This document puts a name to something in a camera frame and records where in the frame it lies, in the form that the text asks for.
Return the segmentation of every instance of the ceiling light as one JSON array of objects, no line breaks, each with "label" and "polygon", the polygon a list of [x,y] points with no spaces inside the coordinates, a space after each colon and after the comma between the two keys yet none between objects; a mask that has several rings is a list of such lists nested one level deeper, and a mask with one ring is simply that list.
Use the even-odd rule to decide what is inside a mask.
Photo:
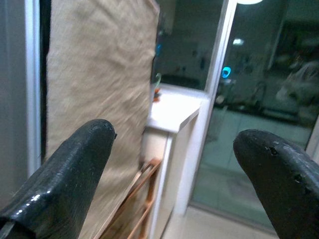
[{"label": "ceiling light", "polygon": [[245,4],[245,5],[248,5],[248,4],[256,4],[256,3],[259,3],[261,2],[262,0],[237,0],[237,3],[238,4]]},{"label": "ceiling light", "polygon": [[240,38],[235,38],[234,41],[233,41],[233,45],[235,46],[242,46],[244,45],[244,40],[243,39],[240,39]]}]

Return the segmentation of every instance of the white countertop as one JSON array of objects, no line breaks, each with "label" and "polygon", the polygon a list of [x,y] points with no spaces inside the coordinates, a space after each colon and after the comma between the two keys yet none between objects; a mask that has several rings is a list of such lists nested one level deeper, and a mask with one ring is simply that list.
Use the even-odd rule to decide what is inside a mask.
[{"label": "white countertop", "polygon": [[178,133],[199,113],[202,99],[160,89],[159,102],[152,105],[147,126]]}]

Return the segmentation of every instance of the wooden slat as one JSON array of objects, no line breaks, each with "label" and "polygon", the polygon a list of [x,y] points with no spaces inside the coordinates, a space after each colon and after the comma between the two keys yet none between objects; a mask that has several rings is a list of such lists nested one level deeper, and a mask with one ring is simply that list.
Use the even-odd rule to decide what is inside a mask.
[{"label": "wooden slat", "polygon": [[141,182],[136,187],[133,187],[130,194],[126,197],[126,199],[124,200],[124,202],[122,203],[120,208],[115,213],[114,217],[112,218],[112,220],[109,223],[108,227],[106,228],[105,232],[115,223],[115,221],[119,218],[119,216],[127,208],[127,206],[129,205],[130,199],[132,199],[134,196],[136,196],[136,194],[139,192],[139,190],[149,180],[150,184],[149,184],[149,189],[148,189],[148,194],[146,197],[145,204],[142,207],[140,207],[138,210],[138,211],[141,211],[141,209],[145,209],[145,211],[127,238],[132,239],[140,227],[141,227],[141,231],[140,231],[139,238],[145,239],[147,237],[147,224],[148,224],[148,219],[150,216],[150,211],[151,211],[153,204],[154,204],[155,183],[156,183],[157,174],[159,172],[160,163],[161,163],[161,160],[154,158],[151,161],[149,161],[142,168],[142,170],[141,170],[142,174],[145,173],[150,168],[151,168],[151,170],[147,173],[147,175],[141,180]]}]

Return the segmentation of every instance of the wooden drying rack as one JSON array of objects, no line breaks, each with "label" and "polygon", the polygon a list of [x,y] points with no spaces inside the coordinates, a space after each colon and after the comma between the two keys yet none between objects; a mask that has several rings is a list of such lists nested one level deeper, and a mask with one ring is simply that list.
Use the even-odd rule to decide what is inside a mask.
[{"label": "wooden drying rack", "polygon": [[137,212],[142,212],[142,216],[140,216],[138,222],[133,226],[133,229],[131,230],[130,234],[127,236],[127,239],[133,239],[137,236],[137,233],[139,232],[138,239],[146,239],[148,236],[148,221],[150,217],[150,212],[152,210],[152,207],[154,205],[155,197],[155,185],[156,185],[156,178],[160,169],[160,163],[161,160],[159,159],[152,159],[146,165],[141,169],[141,175],[145,174],[147,172],[147,175],[142,177],[141,181],[138,181],[137,184],[132,188],[132,191],[129,193],[129,195],[126,197],[124,202],[121,204],[117,212],[115,213],[114,217],[110,221],[109,225],[105,229],[104,232],[106,232],[109,228],[112,227],[112,225],[115,223],[115,221],[120,217],[120,215],[125,211],[126,208],[128,208],[130,199],[135,197],[137,193],[140,191],[140,189],[149,181],[149,188],[148,193],[145,199],[144,204],[141,208],[137,210]]}]

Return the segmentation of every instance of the small orange object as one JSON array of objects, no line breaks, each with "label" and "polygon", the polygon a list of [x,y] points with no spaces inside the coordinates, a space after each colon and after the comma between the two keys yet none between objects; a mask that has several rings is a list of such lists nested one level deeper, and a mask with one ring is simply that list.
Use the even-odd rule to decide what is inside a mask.
[{"label": "small orange object", "polygon": [[160,101],[160,88],[155,88],[155,94],[154,94],[154,99],[153,102],[159,102]]}]

